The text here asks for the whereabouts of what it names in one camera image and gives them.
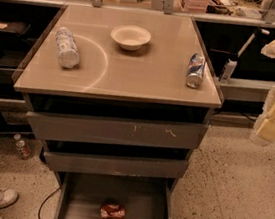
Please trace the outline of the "red coke can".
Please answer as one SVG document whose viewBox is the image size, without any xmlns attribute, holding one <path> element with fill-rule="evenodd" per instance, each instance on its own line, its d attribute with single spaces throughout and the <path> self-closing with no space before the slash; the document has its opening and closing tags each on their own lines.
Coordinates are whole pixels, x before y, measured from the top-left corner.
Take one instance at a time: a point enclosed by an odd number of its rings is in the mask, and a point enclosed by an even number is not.
<svg viewBox="0 0 275 219">
<path fill-rule="evenodd" d="M 103 204 L 100 207 L 101 219 L 124 219 L 126 216 L 125 207 L 123 204 Z"/>
</svg>

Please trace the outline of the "blue pepsi can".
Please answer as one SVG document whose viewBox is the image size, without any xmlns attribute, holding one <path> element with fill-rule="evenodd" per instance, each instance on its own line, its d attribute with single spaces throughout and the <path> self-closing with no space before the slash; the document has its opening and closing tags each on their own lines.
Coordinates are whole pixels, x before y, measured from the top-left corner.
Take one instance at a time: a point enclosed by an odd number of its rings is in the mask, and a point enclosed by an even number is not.
<svg viewBox="0 0 275 219">
<path fill-rule="evenodd" d="M 187 67 L 186 85 L 192 89 L 198 88 L 203 82 L 205 57 L 202 54 L 193 54 Z"/>
</svg>

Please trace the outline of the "grey middle drawer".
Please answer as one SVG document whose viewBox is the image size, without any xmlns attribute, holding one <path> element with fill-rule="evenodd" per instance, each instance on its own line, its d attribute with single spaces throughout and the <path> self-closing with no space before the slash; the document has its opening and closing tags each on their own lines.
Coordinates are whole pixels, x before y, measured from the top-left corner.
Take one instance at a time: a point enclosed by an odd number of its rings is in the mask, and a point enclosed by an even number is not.
<svg viewBox="0 0 275 219">
<path fill-rule="evenodd" d="M 96 156 L 51 151 L 45 152 L 44 156 L 49 169 L 57 172 L 174 179 L 181 178 L 188 167 L 187 160 Z"/>
</svg>

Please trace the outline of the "grey open bottom drawer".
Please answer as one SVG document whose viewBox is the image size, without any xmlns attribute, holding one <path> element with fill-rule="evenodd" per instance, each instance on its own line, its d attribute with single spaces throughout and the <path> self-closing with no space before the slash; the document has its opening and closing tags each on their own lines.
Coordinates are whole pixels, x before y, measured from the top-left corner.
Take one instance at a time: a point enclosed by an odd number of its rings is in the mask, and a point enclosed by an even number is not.
<svg viewBox="0 0 275 219">
<path fill-rule="evenodd" d="M 56 219 L 172 219 L 164 178 L 69 173 Z"/>
</svg>

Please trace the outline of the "grey drawer cabinet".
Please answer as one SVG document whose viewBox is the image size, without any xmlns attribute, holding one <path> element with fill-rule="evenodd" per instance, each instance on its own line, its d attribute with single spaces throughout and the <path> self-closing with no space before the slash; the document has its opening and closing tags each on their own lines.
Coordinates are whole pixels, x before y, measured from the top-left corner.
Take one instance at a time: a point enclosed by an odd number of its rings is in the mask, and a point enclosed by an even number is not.
<svg viewBox="0 0 275 219">
<path fill-rule="evenodd" d="M 151 34 L 136 51 L 111 38 L 118 26 L 135 25 Z M 73 33 L 79 64 L 65 69 L 58 61 L 55 35 L 60 27 Z M 196 89 L 186 85 L 189 59 L 201 43 L 192 19 L 121 9 L 63 7 L 19 69 L 14 87 L 27 112 L 198 123 L 208 127 L 222 103 L 211 74 Z M 45 152 L 187 160 L 196 149 L 112 145 L 40 139 Z"/>
</svg>

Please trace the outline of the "grey top drawer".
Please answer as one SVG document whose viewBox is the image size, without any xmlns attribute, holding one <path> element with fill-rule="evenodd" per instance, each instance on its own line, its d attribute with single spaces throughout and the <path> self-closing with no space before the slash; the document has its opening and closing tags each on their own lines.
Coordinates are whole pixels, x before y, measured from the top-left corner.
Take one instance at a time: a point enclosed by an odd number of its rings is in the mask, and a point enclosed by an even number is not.
<svg viewBox="0 0 275 219">
<path fill-rule="evenodd" d="M 198 123 L 27 112 L 36 138 L 150 147 L 198 148 L 208 127 Z"/>
</svg>

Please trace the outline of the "white paper bowl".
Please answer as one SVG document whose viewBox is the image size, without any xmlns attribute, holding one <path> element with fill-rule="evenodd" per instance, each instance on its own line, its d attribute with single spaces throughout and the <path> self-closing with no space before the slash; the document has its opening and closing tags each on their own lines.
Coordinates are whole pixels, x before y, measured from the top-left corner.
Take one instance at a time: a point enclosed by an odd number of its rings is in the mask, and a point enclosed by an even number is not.
<svg viewBox="0 0 275 219">
<path fill-rule="evenodd" d="M 113 41 L 126 51 L 136 51 L 151 40 L 148 30 L 135 25 L 118 26 L 110 34 Z"/>
</svg>

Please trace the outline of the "clear plastic water bottle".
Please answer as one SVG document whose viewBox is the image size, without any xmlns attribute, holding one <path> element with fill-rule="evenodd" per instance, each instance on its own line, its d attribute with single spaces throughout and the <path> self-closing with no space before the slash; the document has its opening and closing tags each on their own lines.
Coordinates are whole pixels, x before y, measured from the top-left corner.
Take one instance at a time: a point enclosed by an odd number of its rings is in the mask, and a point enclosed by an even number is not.
<svg viewBox="0 0 275 219">
<path fill-rule="evenodd" d="M 60 27 L 55 35 L 58 61 L 65 69 L 72 69 L 79 64 L 79 53 L 73 33 L 66 27 Z"/>
</svg>

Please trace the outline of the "small bottle on floor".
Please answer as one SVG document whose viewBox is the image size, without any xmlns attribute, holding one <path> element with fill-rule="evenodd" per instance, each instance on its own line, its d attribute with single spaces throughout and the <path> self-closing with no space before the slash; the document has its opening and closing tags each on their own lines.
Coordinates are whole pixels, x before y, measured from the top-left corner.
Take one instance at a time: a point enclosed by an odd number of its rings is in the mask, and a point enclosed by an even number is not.
<svg viewBox="0 0 275 219">
<path fill-rule="evenodd" d="M 28 159 L 31 156 L 30 147 L 28 143 L 21 137 L 20 134 L 14 135 L 16 150 L 19 152 L 19 155 L 22 159 Z"/>
</svg>

